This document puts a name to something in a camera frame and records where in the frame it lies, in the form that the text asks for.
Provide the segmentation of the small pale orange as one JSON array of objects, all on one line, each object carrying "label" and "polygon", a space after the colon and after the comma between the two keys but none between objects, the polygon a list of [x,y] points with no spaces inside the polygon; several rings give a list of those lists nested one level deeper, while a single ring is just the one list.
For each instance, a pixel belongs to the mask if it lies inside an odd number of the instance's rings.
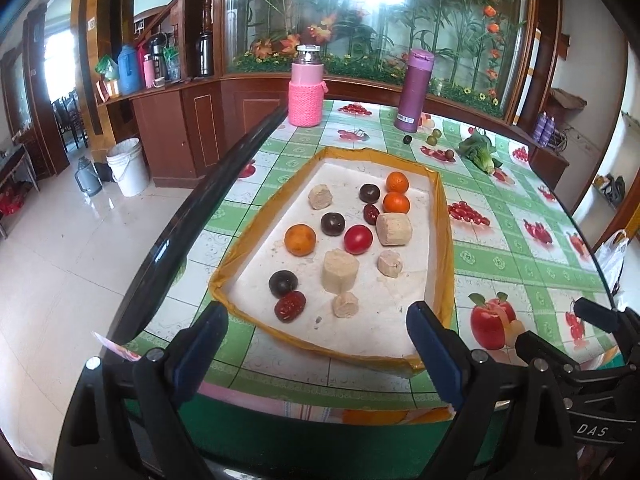
[{"label": "small pale orange", "polygon": [[306,257],[314,252],[317,244],[317,235],[314,229],[306,224],[299,223],[290,226],[284,236],[286,250],[295,257]]}]

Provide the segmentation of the bok choy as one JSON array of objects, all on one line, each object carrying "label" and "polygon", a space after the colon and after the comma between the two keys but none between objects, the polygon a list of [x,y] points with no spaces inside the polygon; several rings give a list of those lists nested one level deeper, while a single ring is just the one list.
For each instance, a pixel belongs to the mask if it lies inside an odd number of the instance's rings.
[{"label": "bok choy", "polygon": [[473,129],[471,134],[458,145],[458,153],[469,159],[488,176],[492,176],[502,165],[502,162],[495,158],[495,152],[496,148],[491,143],[489,136],[477,129]]}]

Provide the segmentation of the white plastic bag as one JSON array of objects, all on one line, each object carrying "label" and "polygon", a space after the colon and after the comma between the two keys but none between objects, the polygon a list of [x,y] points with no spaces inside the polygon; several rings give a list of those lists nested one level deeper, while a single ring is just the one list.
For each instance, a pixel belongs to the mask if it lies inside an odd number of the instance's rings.
[{"label": "white plastic bag", "polygon": [[625,230],[614,232],[596,251],[596,260],[608,285],[615,295],[616,286],[622,275],[629,237]]}]

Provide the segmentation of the pink knitted jar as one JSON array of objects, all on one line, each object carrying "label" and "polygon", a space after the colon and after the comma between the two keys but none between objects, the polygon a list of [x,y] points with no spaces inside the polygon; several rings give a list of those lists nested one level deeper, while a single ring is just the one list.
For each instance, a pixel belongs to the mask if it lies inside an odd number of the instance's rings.
[{"label": "pink knitted jar", "polygon": [[321,122],[324,96],[324,65],[320,47],[299,44],[288,83],[288,122],[295,127],[315,127]]}]

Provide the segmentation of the grey kettle on floor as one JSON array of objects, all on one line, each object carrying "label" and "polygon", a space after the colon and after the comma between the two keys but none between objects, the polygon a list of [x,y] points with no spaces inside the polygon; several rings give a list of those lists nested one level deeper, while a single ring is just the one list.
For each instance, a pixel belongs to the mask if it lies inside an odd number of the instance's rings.
[{"label": "grey kettle on floor", "polygon": [[94,163],[86,156],[80,156],[74,178],[80,192],[87,197],[93,197],[102,191],[102,180]]}]

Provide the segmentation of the white bucket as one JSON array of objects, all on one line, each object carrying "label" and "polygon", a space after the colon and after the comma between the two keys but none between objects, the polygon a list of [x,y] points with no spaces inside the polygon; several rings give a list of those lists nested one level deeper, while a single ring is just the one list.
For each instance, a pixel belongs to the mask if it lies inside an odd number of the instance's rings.
[{"label": "white bucket", "polygon": [[106,154],[106,162],[123,196],[137,196],[149,185],[150,174],[138,138],[114,145]]}]

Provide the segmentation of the dark plum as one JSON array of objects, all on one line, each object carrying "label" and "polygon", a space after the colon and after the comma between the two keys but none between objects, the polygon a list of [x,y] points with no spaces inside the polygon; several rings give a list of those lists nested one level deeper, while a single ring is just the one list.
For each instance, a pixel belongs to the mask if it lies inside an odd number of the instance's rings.
[{"label": "dark plum", "polygon": [[273,296],[282,298],[297,289],[298,278],[292,271],[279,270],[270,276],[268,286]]}]

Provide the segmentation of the large orange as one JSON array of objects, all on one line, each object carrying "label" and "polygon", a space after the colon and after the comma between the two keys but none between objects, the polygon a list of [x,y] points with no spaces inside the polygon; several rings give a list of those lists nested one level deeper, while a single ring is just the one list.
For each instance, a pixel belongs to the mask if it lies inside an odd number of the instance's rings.
[{"label": "large orange", "polygon": [[409,180],[402,172],[392,171],[386,177],[385,186],[389,193],[405,194],[409,188]]}]

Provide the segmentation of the red tomato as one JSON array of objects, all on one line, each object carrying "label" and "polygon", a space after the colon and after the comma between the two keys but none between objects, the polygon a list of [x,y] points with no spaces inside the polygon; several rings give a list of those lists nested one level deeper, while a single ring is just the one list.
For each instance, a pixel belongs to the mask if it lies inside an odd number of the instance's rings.
[{"label": "red tomato", "polygon": [[346,252],[359,256],[364,254],[373,243],[372,231],[363,224],[351,226],[344,234],[343,245]]}]

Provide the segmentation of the white foam tray yellow tape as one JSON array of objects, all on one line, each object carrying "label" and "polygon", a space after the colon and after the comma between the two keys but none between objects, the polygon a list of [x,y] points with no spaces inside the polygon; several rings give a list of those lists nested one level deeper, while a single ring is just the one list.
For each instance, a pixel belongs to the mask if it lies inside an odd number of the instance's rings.
[{"label": "white foam tray yellow tape", "polygon": [[259,208],[209,292],[292,347],[420,370],[408,307],[425,302],[442,325],[454,307],[442,177],[370,148],[324,148]]}]

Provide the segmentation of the small sugarcane chunk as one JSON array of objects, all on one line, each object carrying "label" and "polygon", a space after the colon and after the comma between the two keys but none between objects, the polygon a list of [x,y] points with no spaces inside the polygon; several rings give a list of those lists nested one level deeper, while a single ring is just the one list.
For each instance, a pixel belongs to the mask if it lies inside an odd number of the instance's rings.
[{"label": "small sugarcane chunk", "polygon": [[376,265],[380,273],[386,276],[386,278],[398,278],[404,267],[398,252],[389,249],[383,250],[378,255]]}]

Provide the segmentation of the large sugarcane chunk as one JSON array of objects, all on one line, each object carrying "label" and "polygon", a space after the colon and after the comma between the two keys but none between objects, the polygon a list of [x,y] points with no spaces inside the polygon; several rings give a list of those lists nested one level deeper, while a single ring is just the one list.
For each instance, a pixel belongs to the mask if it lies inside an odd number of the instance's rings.
[{"label": "large sugarcane chunk", "polygon": [[351,290],[356,282],[359,261],[348,252],[332,249],[326,252],[321,271],[321,285],[327,292],[340,294]]}]

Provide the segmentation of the purple thermos bottle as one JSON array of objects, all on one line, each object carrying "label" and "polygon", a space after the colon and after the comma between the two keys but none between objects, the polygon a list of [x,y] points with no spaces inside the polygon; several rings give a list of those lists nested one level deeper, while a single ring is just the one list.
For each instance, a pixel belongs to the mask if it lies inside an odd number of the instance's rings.
[{"label": "purple thermos bottle", "polygon": [[434,67],[434,54],[422,49],[411,49],[400,94],[394,126],[405,132],[418,130],[424,101]]}]

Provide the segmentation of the red jujube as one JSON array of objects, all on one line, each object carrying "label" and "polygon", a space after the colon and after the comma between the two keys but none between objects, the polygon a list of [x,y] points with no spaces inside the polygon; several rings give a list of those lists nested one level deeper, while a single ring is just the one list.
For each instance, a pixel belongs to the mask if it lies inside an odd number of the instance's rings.
[{"label": "red jujube", "polygon": [[306,307],[306,297],[299,290],[293,290],[278,300],[274,306],[274,314],[282,323],[291,323]]},{"label": "red jujube", "polygon": [[375,204],[365,204],[362,210],[363,220],[367,222],[369,226],[376,226],[380,211]]}]

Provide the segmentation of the small sugarcane piece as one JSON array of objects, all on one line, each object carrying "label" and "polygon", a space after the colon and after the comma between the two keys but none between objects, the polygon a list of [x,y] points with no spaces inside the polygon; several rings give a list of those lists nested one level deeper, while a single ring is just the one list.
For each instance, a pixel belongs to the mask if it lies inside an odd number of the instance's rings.
[{"label": "small sugarcane piece", "polygon": [[336,318],[353,318],[359,311],[359,300],[352,292],[341,292],[332,300],[332,312]]}]

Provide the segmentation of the wooden cabinet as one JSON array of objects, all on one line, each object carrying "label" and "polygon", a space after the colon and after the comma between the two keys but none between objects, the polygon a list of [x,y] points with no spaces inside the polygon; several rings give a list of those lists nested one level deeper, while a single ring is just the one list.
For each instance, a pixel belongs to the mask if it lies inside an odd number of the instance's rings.
[{"label": "wooden cabinet", "polygon": [[193,79],[109,100],[114,129],[141,139],[159,188],[193,188],[250,130],[288,100],[288,78],[275,74]]}]

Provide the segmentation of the purple bottles pair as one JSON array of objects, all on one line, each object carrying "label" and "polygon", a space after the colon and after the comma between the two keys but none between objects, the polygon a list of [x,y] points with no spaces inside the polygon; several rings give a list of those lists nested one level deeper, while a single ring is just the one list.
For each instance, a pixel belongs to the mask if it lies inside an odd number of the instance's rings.
[{"label": "purple bottles pair", "polygon": [[547,146],[555,132],[555,120],[546,112],[538,115],[532,138],[540,146]]}]

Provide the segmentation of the dark passion fruit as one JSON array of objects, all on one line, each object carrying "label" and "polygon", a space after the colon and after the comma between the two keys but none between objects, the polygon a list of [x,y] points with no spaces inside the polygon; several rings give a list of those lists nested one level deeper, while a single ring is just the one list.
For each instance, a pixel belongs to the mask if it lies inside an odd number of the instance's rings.
[{"label": "dark passion fruit", "polygon": [[358,196],[363,203],[375,204],[381,196],[381,191],[377,185],[366,183],[359,189]]},{"label": "dark passion fruit", "polygon": [[327,236],[340,236],[345,226],[345,218],[338,212],[327,212],[320,220],[321,231]]}]

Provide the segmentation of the red jujube front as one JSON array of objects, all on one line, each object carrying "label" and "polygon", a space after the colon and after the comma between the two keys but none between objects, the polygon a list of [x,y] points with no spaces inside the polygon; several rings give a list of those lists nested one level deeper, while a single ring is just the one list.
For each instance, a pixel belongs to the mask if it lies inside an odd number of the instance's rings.
[{"label": "red jujube front", "polygon": [[376,226],[380,211],[375,204],[365,204],[362,210],[363,220],[367,222],[369,226]]}]

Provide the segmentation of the blue jug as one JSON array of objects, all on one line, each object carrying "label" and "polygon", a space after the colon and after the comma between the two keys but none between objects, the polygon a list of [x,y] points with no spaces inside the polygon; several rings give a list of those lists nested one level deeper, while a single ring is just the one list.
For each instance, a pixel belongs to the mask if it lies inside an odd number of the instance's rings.
[{"label": "blue jug", "polygon": [[142,89],[142,76],[138,61],[137,50],[124,44],[118,59],[119,89],[123,96],[129,96]]}]

